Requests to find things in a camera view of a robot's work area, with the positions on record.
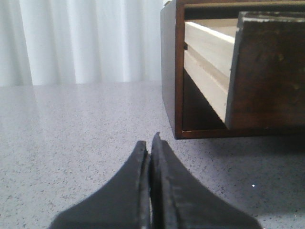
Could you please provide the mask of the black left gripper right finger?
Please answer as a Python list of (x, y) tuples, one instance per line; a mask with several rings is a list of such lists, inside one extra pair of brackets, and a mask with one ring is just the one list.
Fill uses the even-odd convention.
[(158, 133), (152, 141), (150, 184), (154, 229), (261, 228), (193, 177)]

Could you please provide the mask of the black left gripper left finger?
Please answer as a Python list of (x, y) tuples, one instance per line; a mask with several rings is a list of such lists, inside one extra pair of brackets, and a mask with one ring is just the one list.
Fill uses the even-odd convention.
[(51, 229), (150, 228), (150, 156), (138, 141), (121, 169), (101, 189), (60, 213)]

